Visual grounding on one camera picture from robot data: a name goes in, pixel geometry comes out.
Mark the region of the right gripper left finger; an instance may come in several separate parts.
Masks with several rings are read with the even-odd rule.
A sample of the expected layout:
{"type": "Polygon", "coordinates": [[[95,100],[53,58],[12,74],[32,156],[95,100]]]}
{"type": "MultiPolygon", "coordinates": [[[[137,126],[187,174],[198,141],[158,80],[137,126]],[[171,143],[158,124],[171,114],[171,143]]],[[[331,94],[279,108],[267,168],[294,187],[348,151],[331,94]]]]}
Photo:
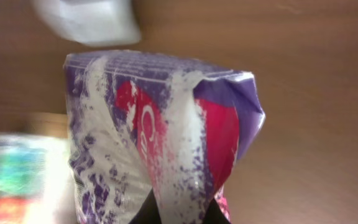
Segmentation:
{"type": "Polygon", "coordinates": [[[160,214],[153,190],[150,191],[140,210],[129,224],[161,224],[160,214]]]}

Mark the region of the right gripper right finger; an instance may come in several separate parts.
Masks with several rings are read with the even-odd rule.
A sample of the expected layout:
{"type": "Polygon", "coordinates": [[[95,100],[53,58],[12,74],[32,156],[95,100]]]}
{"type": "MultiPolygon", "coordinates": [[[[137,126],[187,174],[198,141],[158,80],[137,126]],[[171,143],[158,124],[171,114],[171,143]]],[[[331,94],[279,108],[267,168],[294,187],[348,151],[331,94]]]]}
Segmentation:
{"type": "Polygon", "coordinates": [[[212,199],[203,218],[203,224],[231,224],[230,221],[224,216],[217,201],[212,199]]]}

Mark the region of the red purple white packet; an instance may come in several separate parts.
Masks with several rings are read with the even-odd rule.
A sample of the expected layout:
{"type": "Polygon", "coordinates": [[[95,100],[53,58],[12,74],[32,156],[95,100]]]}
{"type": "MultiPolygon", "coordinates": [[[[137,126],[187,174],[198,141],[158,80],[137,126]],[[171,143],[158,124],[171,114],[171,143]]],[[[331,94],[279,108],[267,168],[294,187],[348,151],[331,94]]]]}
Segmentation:
{"type": "Polygon", "coordinates": [[[80,223],[129,223],[153,190],[162,223],[203,223],[264,121],[254,75],[195,59],[70,54],[69,164],[80,223]]]}

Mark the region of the teal small tissue pack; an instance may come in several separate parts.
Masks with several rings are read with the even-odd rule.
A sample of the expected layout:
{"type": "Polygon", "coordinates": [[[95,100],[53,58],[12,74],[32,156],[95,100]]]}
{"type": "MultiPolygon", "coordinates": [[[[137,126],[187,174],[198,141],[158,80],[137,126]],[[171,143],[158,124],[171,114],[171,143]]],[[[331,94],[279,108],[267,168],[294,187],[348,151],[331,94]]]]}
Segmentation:
{"type": "Polygon", "coordinates": [[[60,143],[53,137],[0,133],[0,196],[40,195],[47,157],[60,143]]]}

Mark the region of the white tube with brown cap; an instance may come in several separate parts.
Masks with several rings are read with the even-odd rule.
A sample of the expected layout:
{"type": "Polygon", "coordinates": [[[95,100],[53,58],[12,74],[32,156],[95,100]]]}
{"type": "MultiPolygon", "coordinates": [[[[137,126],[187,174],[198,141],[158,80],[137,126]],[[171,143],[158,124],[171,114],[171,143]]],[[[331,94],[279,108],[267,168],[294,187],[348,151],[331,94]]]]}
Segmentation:
{"type": "Polygon", "coordinates": [[[74,183],[68,165],[68,119],[65,114],[32,113],[25,130],[43,136],[46,148],[41,211],[35,223],[76,223],[74,183]]]}

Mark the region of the orange small tissue pack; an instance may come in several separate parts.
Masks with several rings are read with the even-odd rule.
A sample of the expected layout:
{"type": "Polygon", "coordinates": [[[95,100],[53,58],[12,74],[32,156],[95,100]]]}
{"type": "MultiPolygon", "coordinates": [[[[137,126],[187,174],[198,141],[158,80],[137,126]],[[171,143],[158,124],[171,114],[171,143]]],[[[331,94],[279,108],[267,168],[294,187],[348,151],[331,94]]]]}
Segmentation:
{"type": "Polygon", "coordinates": [[[37,217],[40,203],[20,197],[0,197],[0,224],[26,224],[37,217]]]}

